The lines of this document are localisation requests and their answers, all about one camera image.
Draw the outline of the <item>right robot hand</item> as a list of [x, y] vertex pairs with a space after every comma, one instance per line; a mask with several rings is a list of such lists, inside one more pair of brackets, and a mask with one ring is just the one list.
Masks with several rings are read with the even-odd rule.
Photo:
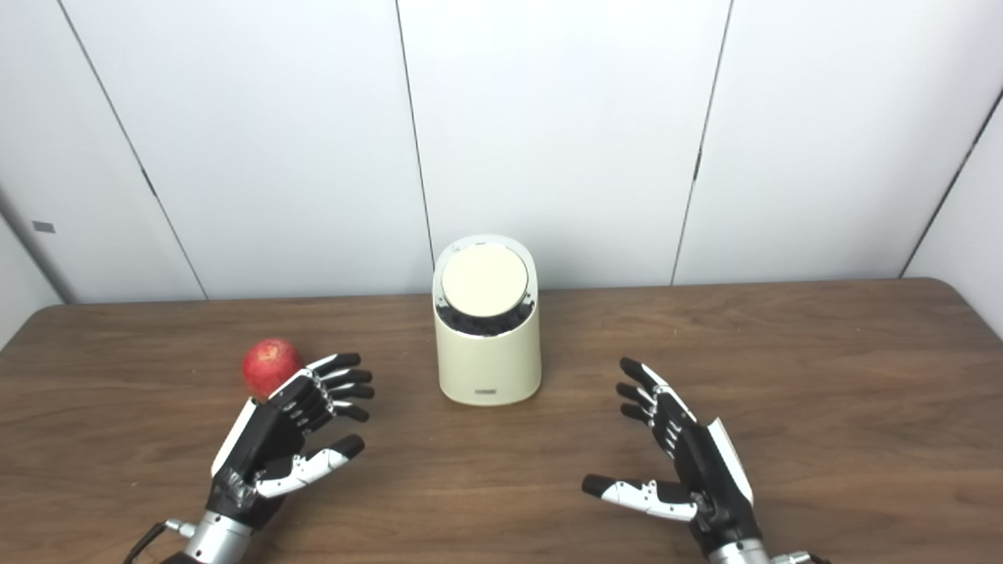
[[581, 489], [648, 516], [684, 522], [709, 563], [768, 563], [755, 495], [724, 424], [719, 418], [699, 421], [646, 364], [623, 357], [619, 365], [635, 382], [617, 383], [617, 393], [627, 399], [621, 413], [647, 426], [672, 461], [678, 481], [590, 474]]

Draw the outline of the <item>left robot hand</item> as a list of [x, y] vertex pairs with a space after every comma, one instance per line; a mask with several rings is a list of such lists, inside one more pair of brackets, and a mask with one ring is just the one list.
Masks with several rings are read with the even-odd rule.
[[313, 432], [338, 418], [366, 422], [354, 399], [372, 399], [372, 373], [357, 353], [307, 364], [265, 400], [249, 399], [212, 462], [205, 510], [261, 531], [286, 497], [346, 465], [365, 449], [352, 433], [326, 447], [306, 450]]

